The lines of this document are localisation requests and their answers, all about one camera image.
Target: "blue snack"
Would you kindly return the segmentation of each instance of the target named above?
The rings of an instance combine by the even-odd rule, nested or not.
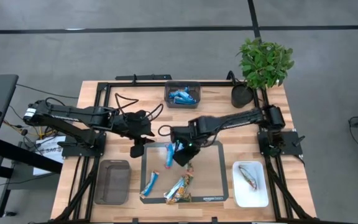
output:
[[[165,160],[165,168],[170,169],[173,165],[173,155],[175,151],[182,150],[184,147],[182,143],[170,143],[166,144],[165,147],[167,148],[167,159]]]
[[[153,170],[152,175],[150,176],[150,181],[144,188],[144,190],[140,193],[140,197],[146,198],[149,196],[150,192],[153,189],[154,183],[157,181],[159,173],[156,170]]]
[[[169,93],[169,98],[174,98],[179,96],[185,100],[189,100],[189,101],[193,100],[193,97],[189,95],[189,92],[190,92],[190,88],[186,86],[184,90],[177,90],[172,93]]]
[[[173,153],[175,152],[174,144],[167,144],[165,145],[167,148],[167,159],[165,160],[165,168],[170,169],[173,164]]]
[[[177,103],[177,104],[184,104],[184,105],[192,105],[197,103],[193,98],[189,99],[184,99],[182,97],[176,96],[173,99],[173,103]]]
[[[180,90],[177,90],[177,91],[174,91],[174,92],[172,92],[172,93],[169,93],[169,98],[174,98],[174,97],[176,97],[176,96],[179,96],[179,91],[180,91]]]

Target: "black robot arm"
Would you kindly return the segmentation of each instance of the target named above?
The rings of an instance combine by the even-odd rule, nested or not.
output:
[[[120,114],[120,111],[114,108],[90,106],[81,109],[39,100],[29,105],[23,120],[31,126],[49,126],[56,129],[75,138],[79,146],[87,148],[97,145],[96,131],[109,131],[133,139],[135,146],[131,148],[132,157],[143,154],[143,145],[153,142],[141,135],[154,136],[151,122],[143,110]],[[80,129],[67,121],[83,123],[89,129]]]
[[[200,148],[212,145],[221,130],[248,124],[259,124],[271,133],[279,133],[285,126],[280,108],[274,105],[222,117],[200,116],[189,121],[188,126],[170,128],[171,142],[182,143],[184,147],[182,150],[175,151],[173,159],[184,166],[199,153]],[[208,138],[211,136],[215,137],[212,143],[208,143]],[[277,137],[277,134],[273,136],[275,136],[275,144],[282,143],[282,139]]]

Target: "candy wrapper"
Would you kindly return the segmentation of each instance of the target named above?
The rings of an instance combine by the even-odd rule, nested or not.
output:
[[[192,105],[197,103],[189,94],[189,87],[185,87],[185,90],[177,90],[172,93],[169,93],[169,98],[173,98],[173,103]]]
[[[239,169],[241,171],[242,176],[245,178],[247,183],[252,187],[252,189],[257,190],[258,186],[256,185],[256,181],[251,176],[251,174],[247,171],[245,165],[239,165]]]
[[[166,144],[167,158],[165,160],[165,168],[170,169],[173,164],[173,154],[175,153],[174,144]]]
[[[158,175],[159,175],[159,173],[156,170],[154,170],[152,172],[152,175],[150,176],[150,181],[149,181],[149,183],[147,183],[147,185],[144,188],[144,190],[140,193],[140,197],[146,198],[147,196],[149,196],[150,192],[153,189],[154,183],[158,179]]]
[[[189,173],[180,177],[175,186],[173,186],[169,192],[164,194],[167,204],[171,205],[181,199],[191,202],[191,194],[186,193],[186,191],[192,180],[193,176]]]
[[[194,168],[193,168],[193,165],[191,164],[191,161],[189,161],[189,162],[186,164],[186,171],[187,171],[187,173],[189,173],[189,174],[193,174]]]

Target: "white tray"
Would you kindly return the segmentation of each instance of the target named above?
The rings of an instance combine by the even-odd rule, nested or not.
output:
[[[245,164],[247,171],[255,179],[257,190],[254,191],[241,174],[240,164]],[[260,162],[237,161],[233,164],[232,174],[234,200],[238,206],[243,208],[266,207],[269,204],[264,167]]]

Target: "floor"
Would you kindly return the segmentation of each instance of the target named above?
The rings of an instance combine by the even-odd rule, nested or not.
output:
[[[358,25],[358,1],[255,0],[260,26]],[[152,26],[251,26],[243,0],[0,0],[0,29],[76,29]],[[285,89],[302,142],[306,171],[318,216],[358,223],[358,146],[347,120],[358,115],[358,30],[261,31],[263,40],[294,50],[295,66]],[[19,83],[76,96],[83,80],[118,75],[171,74],[175,79],[239,76],[238,47],[249,31],[97,34],[0,34],[0,73]],[[17,88],[11,106],[46,95]],[[64,99],[68,105],[75,100]],[[6,119],[19,124],[9,110]],[[354,130],[358,139],[358,129]],[[7,127],[0,138],[21,138]],[[0,223],[49,219],[55,188],[16,190]]]

